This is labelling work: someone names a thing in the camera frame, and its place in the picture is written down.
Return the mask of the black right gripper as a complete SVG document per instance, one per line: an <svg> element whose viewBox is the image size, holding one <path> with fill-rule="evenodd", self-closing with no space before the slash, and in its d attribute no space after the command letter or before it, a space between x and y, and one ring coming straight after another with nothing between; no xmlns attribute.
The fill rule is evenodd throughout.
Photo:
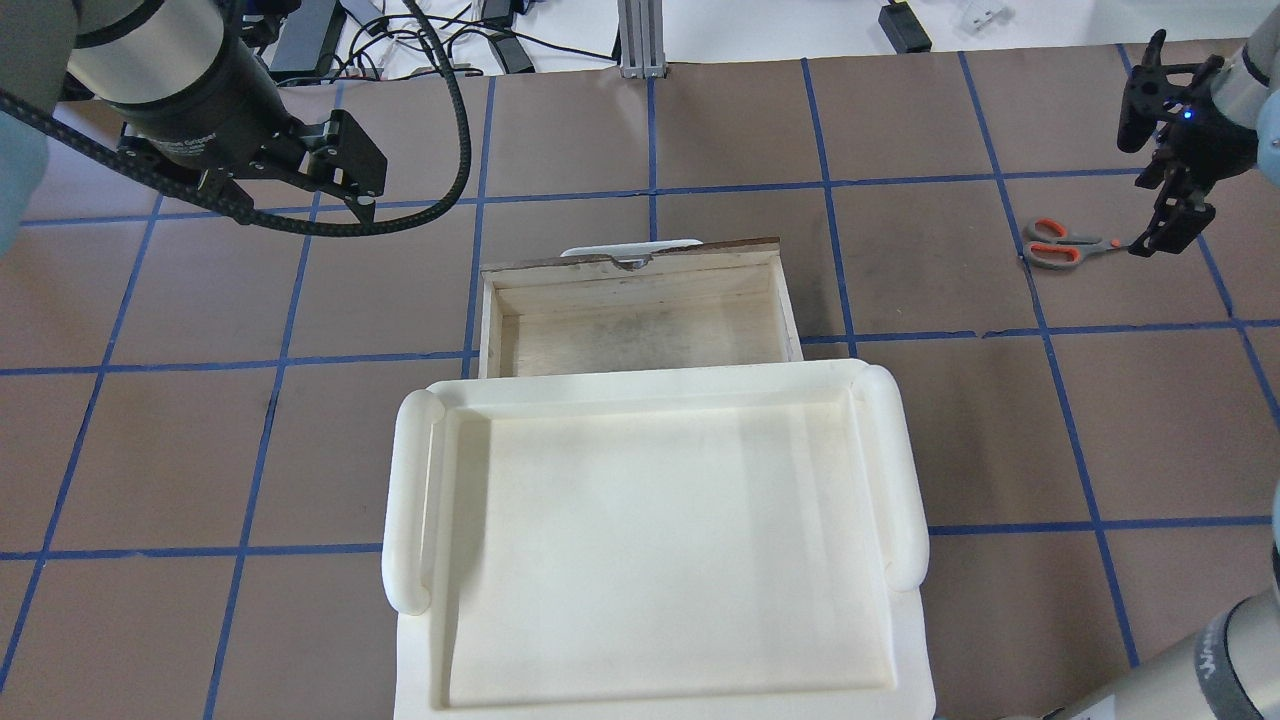
<svg viewBox="0 0 1280 720"><path fill-rule="evenodd" d="M1228 178L1252 169L1258 156L1261 67L1242 45L1231 56L1212 54L1201 63L1166 64L1167 33L1156 31L1123 91L1117 149L1134 154L1151 140L1155 151L1135 179L1144 190L1160 187L1164 199L1130 254L1181 254L1216 218L1203 199Z"/></svg>

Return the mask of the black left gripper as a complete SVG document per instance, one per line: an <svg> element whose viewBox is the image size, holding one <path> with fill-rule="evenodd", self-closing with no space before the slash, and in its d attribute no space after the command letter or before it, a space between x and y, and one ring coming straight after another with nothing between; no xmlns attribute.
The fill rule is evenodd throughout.
<svg viewBox="0 0 1280 720"><path fill-rule="evenodd" d="M197 138L143 137L125 127L118 152L202 195L252 204L248 181L278 181L340 200L361 225L376 222L388 160L356 118L340 109L317 123L288 117L269 132L234 120Z"/></svg>

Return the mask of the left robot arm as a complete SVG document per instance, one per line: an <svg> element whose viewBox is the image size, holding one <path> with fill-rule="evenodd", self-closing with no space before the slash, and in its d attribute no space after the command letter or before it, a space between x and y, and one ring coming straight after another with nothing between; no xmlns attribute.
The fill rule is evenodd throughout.
<svg viewBox="0 0 1280 720"><path fill-rule="evenodd" d="M387 158L334 110L305 123L215 1L3 4L3 247L59 142L160 195L243 225L376 234ZM261 211L248 181L340 200L347 224Z"/></svg>

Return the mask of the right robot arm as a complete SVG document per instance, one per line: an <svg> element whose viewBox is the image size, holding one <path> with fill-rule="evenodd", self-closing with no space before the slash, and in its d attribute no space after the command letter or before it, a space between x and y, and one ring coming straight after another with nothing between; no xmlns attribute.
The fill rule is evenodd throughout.
<svg viewBox="0 0 1280 720"><path fill-rule="evenodd" d="M1208 193L1220 181L1260 170L1277 181L1277 15L1270 14L1231 55L1197 64L1162 60L1156 32L1130 69L1117 123L1117 149L1152 143L1135 184L1156 190L1148 225L1126 242L1073 240L1057 224L1030 223L1028 259L1050 268L1079 265L1088 252L1125 249L1148 258L1179 254L1215 219ZM1055 719L1275 719L1279 715L1277 579L1234 603L1198 632Z"/></svg>

